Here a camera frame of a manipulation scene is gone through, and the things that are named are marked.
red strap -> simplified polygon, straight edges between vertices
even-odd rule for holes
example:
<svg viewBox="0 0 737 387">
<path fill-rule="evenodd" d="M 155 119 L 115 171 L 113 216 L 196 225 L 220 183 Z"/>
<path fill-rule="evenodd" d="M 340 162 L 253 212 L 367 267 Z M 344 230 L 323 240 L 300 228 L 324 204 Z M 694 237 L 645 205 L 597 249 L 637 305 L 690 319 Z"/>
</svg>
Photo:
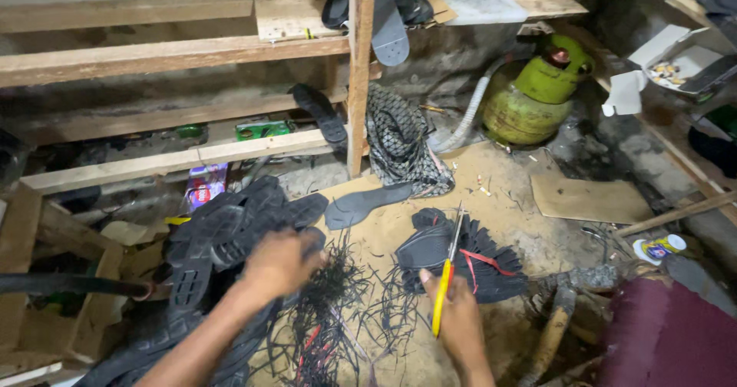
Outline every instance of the red strap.
<svg viewBox="0 0 737 387">
<path fill-rule="evenodd" d="M 461 252 L 465 252 L 464 255 L 466 255 L 466 263 L 468 263 L 468 269 L 471 269 L 471 276 L 473 277 L 473 294 L 476 294 L 476 290 L 478 289 L 478 285 L 476 284 L 476 273 L 473 272 L 473 264 L 471 264 L 471 256 L 468 256 L 468 252 L 461 249 Z"/>
<path fill-rule="evenodd" d="M 461 253 L 463 253 L 464 255 L 466 255 L 466 258 L 468 256 L 471 256 L 472 258 L 474 258 L 476 260 L 481 260 L 481 261 L 483 261 L 485 263 L 488 263 L 488 264 L 492 265 L 494 268 L 496 268 L 496 270 L 499 270 L 499 273 L 501 273 L 504 276 L 514 276 L 516 274 L 514 272 L 508 272 L 506 270 L 503 270 L 502 268 L 499 268 L 499 264 L 497 263 L 497 261 L 496 260 L 493 260 L 492 258 L 489 258 L 489 257 L 486 257 L 486 256 L 482 256 L 482 255 L 480 255 L 478 253 L 471 253 L 468 250 L 464 250 L 464 249 L 461 249 L 459 251 Z"/>
</svg>

insole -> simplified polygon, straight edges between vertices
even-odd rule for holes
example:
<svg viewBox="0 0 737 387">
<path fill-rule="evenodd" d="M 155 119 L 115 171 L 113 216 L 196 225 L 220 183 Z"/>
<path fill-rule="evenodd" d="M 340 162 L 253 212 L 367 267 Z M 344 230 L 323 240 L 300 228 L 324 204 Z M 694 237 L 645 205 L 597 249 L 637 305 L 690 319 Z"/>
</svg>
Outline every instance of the insole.
<svg viewBox="0 0 737 387">
<path fill-rule="evenodd" d="M 365 219 L 375 208 L 399 203 L 412 194 L 412 183 L 387 185 L 367 192 L 346 194 L 325 209 L 325 225 L 330 230 L 350 227 Z"/>
</svg>

cloth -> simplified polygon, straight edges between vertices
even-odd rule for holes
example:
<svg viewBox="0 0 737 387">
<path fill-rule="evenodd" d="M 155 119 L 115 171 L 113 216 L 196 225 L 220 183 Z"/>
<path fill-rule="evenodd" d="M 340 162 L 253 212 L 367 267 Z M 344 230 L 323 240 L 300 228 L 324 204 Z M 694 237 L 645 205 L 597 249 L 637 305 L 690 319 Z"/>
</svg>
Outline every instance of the cloth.
<svg viewBox="0 0 737 387">
<path fill-rule="evenodd" d="M 601 387 L 724 387 L 737 380 L 737 321 L 678 282 L 635 279 L 612 300 Z"/>
<path fill-rule="evenodd" d="M 373 172 L 382 184 L 411 181 L 413 197 L 445 194 L 456 186 L 453 172 L 425 142 L 428 123 L 418 107 L 371 82 L 366 103 L 366 130 Z"/>
</svg>

cardboard box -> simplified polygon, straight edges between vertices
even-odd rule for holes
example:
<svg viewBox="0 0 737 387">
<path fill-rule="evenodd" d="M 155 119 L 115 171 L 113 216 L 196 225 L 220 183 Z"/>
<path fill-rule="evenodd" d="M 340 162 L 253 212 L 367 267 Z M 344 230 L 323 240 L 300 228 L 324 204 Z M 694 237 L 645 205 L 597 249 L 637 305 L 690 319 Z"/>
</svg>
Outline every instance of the cardboard box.
<svg viewBox="0 0 737 387">
<path fill-rule="evenodd" d="M 649 82 L 698 99 L 700 92 L 683 90 L 682 85 L 673 84 L 666 79 L 656 81 L 649 69 L 660 62 L 671 62 L 680 68 L 679 77 L 687 79 L 724 56 L 736 53 L 732 44 L 716 28 L 691 31 L 678 25 L 668 25 L 628 58 L 640 65 L 641 71 L 624 73 L 612 78 L 610 98 L 602 105 L 604 115 L 640 113 L 642 104 L 639 96 L 633 99 L 631 92 L 634 88 L 642 91 Z"/>
</svg>

gas cylinder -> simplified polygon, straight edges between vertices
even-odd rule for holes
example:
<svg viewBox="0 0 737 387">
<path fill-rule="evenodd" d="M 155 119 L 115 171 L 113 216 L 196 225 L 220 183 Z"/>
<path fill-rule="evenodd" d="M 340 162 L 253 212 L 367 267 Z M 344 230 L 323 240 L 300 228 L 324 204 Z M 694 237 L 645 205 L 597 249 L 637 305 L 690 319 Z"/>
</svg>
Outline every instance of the gas cylinder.
<svg viewBox="0 0 737 387">
<path fill-rule="evenodd" d="M 480 109 L 487 135 L 503 144 L 539 144 L 573 111 L 570 95 L 593 71 L 576 42 L 552 35 L 539 56 L 505 64 L 492 77 Z"/>
</svg>

